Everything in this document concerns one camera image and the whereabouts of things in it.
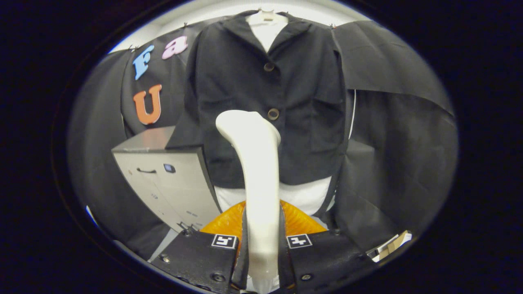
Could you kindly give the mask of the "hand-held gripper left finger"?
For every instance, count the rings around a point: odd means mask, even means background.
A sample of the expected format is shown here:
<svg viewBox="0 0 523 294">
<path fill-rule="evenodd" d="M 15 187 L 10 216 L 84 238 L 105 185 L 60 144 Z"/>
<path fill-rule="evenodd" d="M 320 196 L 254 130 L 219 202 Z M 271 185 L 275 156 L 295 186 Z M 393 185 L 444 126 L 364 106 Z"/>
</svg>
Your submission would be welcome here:
<svg viewBox="0 0 523 294">
<path fill-rule="evenodd" d="M 234 205 L 199 231 L 184 229 L 152 265 L 200 292 L 240 293 L 249 267 L 245 207 L 245 202 Z"/>
</svg>

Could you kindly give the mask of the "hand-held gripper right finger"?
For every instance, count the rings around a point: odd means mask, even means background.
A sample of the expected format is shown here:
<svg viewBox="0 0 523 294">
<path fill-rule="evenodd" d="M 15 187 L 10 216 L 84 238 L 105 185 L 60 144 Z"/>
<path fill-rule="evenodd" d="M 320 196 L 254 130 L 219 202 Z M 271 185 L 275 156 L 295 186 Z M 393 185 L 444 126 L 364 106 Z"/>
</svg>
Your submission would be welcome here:
<svg viewBox="0 0 523 294">
<path fill-rule="evenodd" d="M 326 229 L 292 204 L 280 201 L 279 286 L 285 294 L 330 294 L 377 269 L 338 229 Z"/>
</svg>

